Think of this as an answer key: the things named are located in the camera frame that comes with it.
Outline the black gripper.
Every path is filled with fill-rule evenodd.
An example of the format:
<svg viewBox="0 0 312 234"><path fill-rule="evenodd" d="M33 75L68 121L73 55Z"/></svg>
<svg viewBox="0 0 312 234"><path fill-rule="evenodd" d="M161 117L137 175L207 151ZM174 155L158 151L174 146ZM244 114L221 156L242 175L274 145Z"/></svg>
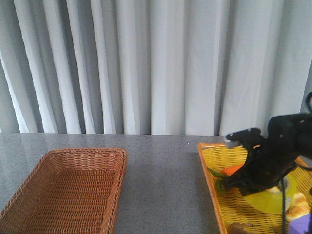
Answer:
<svg viewBox="0 0 312 234"><path fill-rule="evenodd" d="M299 155L305 154L305 115L272 117L266 141L260 129L249 128L227 134L224 143L227 148L249 148L264 143L255 160L244 166L245 172L237 171L222 179L225 190L240 188L243 196L258 193L276 186Z"/></svg>

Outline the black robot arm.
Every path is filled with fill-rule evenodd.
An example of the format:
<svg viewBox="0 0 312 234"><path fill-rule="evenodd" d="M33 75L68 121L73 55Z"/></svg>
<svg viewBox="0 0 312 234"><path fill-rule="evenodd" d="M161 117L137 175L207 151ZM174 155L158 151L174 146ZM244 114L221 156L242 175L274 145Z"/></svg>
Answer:
<svg viewBox="0 0 312 234"><path fill-rule="evenodd" d="M243 196L275 187L295 168L299 156L312 156L312 116L292 114L272 117L268 136L258 128L245 129L224 137L228 148L247 150L244 165L223 179L226 190L238 188Z"/></svg>

